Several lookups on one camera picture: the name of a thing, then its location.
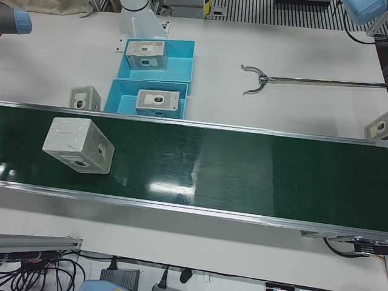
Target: conveyor belt aluminum frame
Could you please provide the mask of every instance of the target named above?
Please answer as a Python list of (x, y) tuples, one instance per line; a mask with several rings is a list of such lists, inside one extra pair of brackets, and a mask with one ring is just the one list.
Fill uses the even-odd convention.
[(82, 240), (71, 237), (0, 235), (0, 252), (40, 252), (46, 250), (79, 250)]
[[(202, 127), (206, 129), (259, 133), (262, 135), (284, 136), (284, 137), (290, 137), (290, 138), (311, 139), (316, 141), (339, 142), (339, 143), (346, 143), (346, 144), (359, 144), (363, 146), (375, 146), (375, 147), (388, 148), (387, 141), (375, 140), (375, 139), (351, 139), (351, 138), (340, 138), (340, 137), (321, 136), (321, 135), (308, 135), (308, 134), (302, 134), (302, 133), (287, 133), (287, 132), (281, 132), (281, 131), (275, 131), (275, 130), (240, 127), (235, 125), (220, 125), (220, 124), (211, 124), (211, 123), (197, 122), (197, 121), (183, 121), (183, 120), (177, 120), (177, 119), (149, 118), (144, 116), (121, 115), (116, 113), (105, 113), (105, 112), (86, 112), (86, 111), (73, 110), (73, 109), (67, 109), (67, 108), (61, 108), (61, 107), (21, 104), (16, 102), (7, 102), (7, 101), (0, 101), (0, 105), (7, 106), (7, 107), (18, 107), (18, 108), (24, 108), (24, 109), (36, 109), (36, 110), (46, 110), (51, 112), (72, 113), (76, 115), (88, 114), (90, 116), (101, 116), (106, 118), (157, 122), (157, 123), (163, 123), (163, 124)], [(354, 227), (334, 226), (331, 224), (323, 224), (318, 222), (298, 221), (293, 219), (276, 218), (271, 216), (251, 215), (246, 213), (239, 213), (239, 212), (232, 212), (232, 211), (225, 211), (225, 210), (184, 206), (184, 205), (171, 204), (166, 202), (156, 202), (156, 201), (149, 201), (149, 200), (143, 200), (143, 199), (110, 196), (110, 195), (103, 195), (98, 193), (89, 193), (89, 192), (67, 190), (67, 189), (57, 189), (52, 187), (33, 186), (29, 184), (21, 184), (18, 182), (0, 181), (0, 187), (2, 187), (3, 189), (13, 189), (16, 191), (22, 191), (22, 192), (34, 193), (34, 194), (40, 194), (40, 195), (56, 196), (60, 198), (83, 199), (83, 200), (97, 201), (97, 202), (103, 202), (103, 203), (120, 205), (120, 206), (131, 206), (131, 207), (140, 207), (140, 208), (146, 208), (146, 209), (160, 209), (160, 210), (173, 211), (173, 212), (191, 213), (194, 215), (204, 215), (204, 216), (216, 217), (221, 219), (229, 219), (229, 220), (240, 221), (240, 222), (260, 224), (264, 226), (283, 227), (283, 228), (295, 229), (295, 230), (305, 230), (308, 232), (315, 232), (315, 233), (327, 233), (327, 234), (333, 234), (338, 236), (362, 236), (363, 238), (375, 239), (375, 240), (388, 239), (387, 232), (359, 229)]]

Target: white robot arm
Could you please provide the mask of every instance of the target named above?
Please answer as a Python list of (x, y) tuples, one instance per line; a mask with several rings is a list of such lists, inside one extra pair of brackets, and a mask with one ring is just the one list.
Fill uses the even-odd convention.
[(167, 37), (167, 32), (156, 18), (148, 0), (121, 0), (121, 33), (128, 38)]

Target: gray box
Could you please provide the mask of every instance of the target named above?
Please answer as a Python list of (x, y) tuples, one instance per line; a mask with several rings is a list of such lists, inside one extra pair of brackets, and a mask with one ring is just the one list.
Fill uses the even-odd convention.
[(179, 118), (179, 92), (139, 90), (136, 111), (140, 115)]
[(164, 41), (130, 41), (125, 56), (132, 70), (167, 68), (167, 49)]
[(43, 151), (78, 173), (108, 174), (115, 147), (88, 118), (54, 118)]
[(101, 97), (93, 86), (72, 88), (69, 107), (80, 110), (101, 110)]
[(115, 283), (131, 291), (138, 291), (140, 270), (102, 269), (99, 279)]
[(365, 138), (388, 139), (388, 112), (365, 126)]
[(174, 289), (171, 287), (167, 287), (166, 289), (162, 289), (162, 288), (158, 287), (158, 284), (155, 284), (154, 286), (152, 286), (152, 291), (180, 291), (180, 290)]

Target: conveyor belt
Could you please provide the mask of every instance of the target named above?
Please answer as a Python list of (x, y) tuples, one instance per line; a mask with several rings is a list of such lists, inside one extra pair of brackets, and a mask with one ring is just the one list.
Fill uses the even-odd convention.
[[(388, 152), (373, 141), (1, 104), (2, 187), (388, 238)], [(91, 118), (105, 133), (116, 147), (109, 175), (76, 173), (41, 150), (57, 116)]]

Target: blue object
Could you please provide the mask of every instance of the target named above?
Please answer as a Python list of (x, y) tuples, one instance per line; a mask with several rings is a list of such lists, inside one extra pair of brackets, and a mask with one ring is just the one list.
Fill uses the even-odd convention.
[[(130, 41), (155, 41), (155, 39), (129, 39), (124, 51), (127, 50)], [(166, 70), (132, 70), (125, 53), (123, 53), (118, 78), (186, 83), (188, 85), (187, 94), (189, 95), (193, 78), (195, 42), (171, 39), (162, 39), (162, 41), (166, 42)]]
[(14, 8), (13, 14), (15, 16), (15, 24), (18, 34), (24, 35), (27, 33), (31, 33), (32, 23), (30, 15), (28, 15), (25, 10), (19, 8)]
[(129, 291), (112, 282), (104, 280), (86, 280), (82, 283), (79, 291)]
[(347, 14), (356, 25), (365, 24), (387, 11), (387, 0), (343, 0)]
[(174, 82), (155, 82), (126, 79), (113, 80), (104, 111), (138, 115), (139, 113), (136, 111), (136, 100), (140, 89), (179, 91), (179, 106), (181, 108), (179, 118), (184, 118), (187, 84)]

